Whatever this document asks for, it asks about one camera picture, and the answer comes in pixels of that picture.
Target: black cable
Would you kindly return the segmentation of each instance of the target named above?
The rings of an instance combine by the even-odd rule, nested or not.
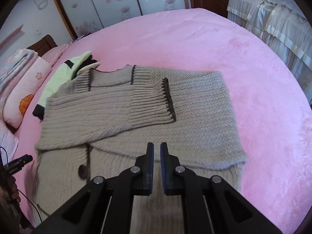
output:
[[[25,197],[25,198],[32,204],[32,206],[35,208],[35,210],[37,211],[38,216],[39,216],[39,218],[40,218],[40,221],[42,222],[40,213],[39,213],[38,209],[36,208],[36,206],[26,197],[26,195],[24,195],[24,197]]]
[[[7,151],[5,150],[5,148],[4,147],[1,147],[0,146],[0,149],[3,149],[4,151],[5,151],[5,153],[6,153],[6,155],[7,155]]]

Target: pink bed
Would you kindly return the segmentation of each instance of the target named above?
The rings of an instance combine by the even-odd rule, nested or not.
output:
[[[297,229],[312,205],[312,111],[288,68],[260,39],[204,9],[167,11],[118,23],[73,43],[54,70],[88,50],[102,63],[102,71],[126,64],[221,71],[249,156],[241,193],[284,234]],[[19,189],[30,198],[34,145],[41,130],[32,111],[43,87],[17,132],[15,158],[34,156],[16,175]],[[33,222],[31,205],[21,199]]]

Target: silver screw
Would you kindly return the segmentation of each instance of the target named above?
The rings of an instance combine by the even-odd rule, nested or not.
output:
[[[185,168],[183,166],[177,166],[176,167],[176,172],[177,173],[183,173],[183,172],[185,172]]]
[[[212,176],[211,180],[214,182],[214,183],[220,183],[222,181],[222,178],[218,175],[215,175],[215,176]]]
[[[141,170],[141,169],[140,169],[140,167],[138,167],[138,166],[132,166],[132,167],[130,168],[130,171],[131,171],[132,173],[138,173],[140,170]]]
[[[95,178],[93,179],[93,182],[94,182],[95,184],[101,184],[103,181],[104,181],[104,179],[103,179],[103,177],[101,177],[101,176],[97,176],[97,177],[95,177]]]

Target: wooden headboard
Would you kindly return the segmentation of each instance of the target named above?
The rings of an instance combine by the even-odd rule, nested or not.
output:
[[[41,40],[29,46],[28,49],[35,50],[41,57],[53,47],[57,47],[57,44],[55,44],[53,38],[50,35],[45,35]]]

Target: dark button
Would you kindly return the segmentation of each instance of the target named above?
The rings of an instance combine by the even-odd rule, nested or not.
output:
[[[87,167],[85,167],[83,164],[79,166],[78,175],[81,179],[87,179],[88,175]]]

